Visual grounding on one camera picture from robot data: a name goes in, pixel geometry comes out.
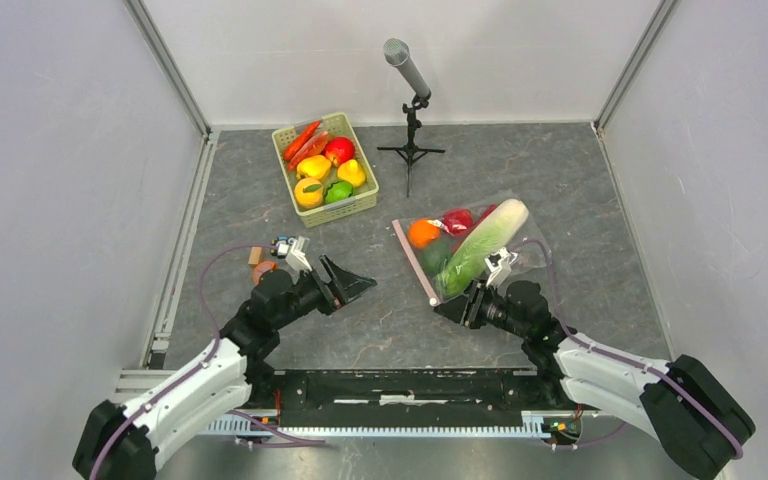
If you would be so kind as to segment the clear zip top bag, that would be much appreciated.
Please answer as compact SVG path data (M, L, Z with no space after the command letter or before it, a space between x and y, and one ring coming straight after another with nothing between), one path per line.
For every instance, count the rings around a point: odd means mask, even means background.
M392 221L428 304L438 306L477 279L500 286L547 266L551 248L525 202L511 190L430 215Z

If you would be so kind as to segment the fake green avocado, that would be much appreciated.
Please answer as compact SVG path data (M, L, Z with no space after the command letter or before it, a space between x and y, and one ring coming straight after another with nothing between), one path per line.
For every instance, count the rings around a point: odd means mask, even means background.
M418 259L423 272L433 278L445 268L451 255L449 242L437 239L419 251Z

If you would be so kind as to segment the fake napa cabbage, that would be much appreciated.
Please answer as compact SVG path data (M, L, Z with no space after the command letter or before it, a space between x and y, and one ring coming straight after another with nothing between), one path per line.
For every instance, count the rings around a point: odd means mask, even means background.
M529 217L519 199L506 199L475 227L457 247L433 284L441 300L460 294L485 268L487 255L506 247Z

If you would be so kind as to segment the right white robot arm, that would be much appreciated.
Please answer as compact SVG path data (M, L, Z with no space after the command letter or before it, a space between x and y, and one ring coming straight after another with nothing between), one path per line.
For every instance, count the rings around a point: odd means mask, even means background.
M434 312L468 329L492 326L517 336L537 368L537 392L551 408L593 407L657 440L697 479L713 479L755 434L750 415L698 359L633 356L596 342L556 318L538 284L505 292L483 281Z

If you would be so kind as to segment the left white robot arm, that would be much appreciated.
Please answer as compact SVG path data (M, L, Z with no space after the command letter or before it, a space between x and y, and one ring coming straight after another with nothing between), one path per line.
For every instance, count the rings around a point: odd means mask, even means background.
M104 400L85 423L72 459L84 479L153 479L166 462L220 416L274 394L266 358L281 328L313 311L331 315L376 286L372 278L320 258L327 273L263 274L237 313L184 367L131 400Z

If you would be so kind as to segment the fake red pepper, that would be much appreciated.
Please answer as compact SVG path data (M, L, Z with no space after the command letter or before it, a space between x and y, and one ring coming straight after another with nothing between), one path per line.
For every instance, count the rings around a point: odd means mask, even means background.
M450 236L465 237L496 208L496 204L490 204L477 209L454 208L448 210L440 219L442 229Z

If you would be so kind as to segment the fake orange with leaf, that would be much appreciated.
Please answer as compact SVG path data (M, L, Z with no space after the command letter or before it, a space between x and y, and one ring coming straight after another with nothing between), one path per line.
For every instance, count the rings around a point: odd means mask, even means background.
M325 186L320 180L305 177L296 183L293 196L297 206L306 211L318 208L324 204L324 192Z

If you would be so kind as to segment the fake red apple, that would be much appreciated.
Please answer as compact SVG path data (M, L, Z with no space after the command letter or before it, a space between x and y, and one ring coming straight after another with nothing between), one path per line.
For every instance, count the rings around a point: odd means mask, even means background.
M355 158L356 148L351 139L345 136L337 136L331 139L325 146L322 155L332 164L339 167Z

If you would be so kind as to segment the fake red chili bag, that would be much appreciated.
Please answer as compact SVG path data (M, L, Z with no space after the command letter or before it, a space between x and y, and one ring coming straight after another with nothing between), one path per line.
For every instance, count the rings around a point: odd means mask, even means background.
M320 131L307 140L296 154L289 160L286 171L294 171L297 166L305 159L320 155L330 140L328 131Z

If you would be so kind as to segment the fake carrot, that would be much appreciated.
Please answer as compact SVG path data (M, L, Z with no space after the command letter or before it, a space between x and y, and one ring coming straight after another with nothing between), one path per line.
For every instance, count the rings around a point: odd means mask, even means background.
M316 120L308 124L304 130L284 149L282 160L289 163L301 148L314 136L321 125L321 120Z

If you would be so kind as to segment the blue owl toy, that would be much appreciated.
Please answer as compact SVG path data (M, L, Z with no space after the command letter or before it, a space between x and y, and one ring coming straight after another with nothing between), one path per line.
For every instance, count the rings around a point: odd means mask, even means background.
M289 236L276 237L271 243L270 255L279 259L286 258L289 254L292 243L293 239Z

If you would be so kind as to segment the orange half slice toy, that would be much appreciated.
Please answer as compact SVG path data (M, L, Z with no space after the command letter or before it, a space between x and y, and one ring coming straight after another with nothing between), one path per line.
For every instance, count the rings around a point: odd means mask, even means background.
M263 276L277 269L277 264L273 261L262 261L252 269L252 281L259 285Z

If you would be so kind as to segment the green plastic basket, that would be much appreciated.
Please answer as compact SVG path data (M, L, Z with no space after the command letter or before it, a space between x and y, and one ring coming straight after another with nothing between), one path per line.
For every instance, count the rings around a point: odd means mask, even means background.
M377 205L378 181L345 113L279 128L272 142L304 226L319 226Z

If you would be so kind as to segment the black microphone tripod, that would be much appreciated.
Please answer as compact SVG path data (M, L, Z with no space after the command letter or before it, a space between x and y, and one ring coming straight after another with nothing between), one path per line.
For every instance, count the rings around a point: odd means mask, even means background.
M417 112L429 106L430 96L421 97L416 94L410 103L402 105L402 112L406 116L406 142L402 146L378 146L378 151L395 152L406 164L406 197L411 194L412 170L423 157L428 154L445 154L445 149L422 148L416 144L415 137L422 122L417 118Z

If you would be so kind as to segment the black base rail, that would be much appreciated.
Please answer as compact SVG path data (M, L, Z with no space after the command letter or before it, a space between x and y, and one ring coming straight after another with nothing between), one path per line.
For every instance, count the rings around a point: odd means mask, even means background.
M239 409L306 437L546 437L584 410L532 368L287 369Z

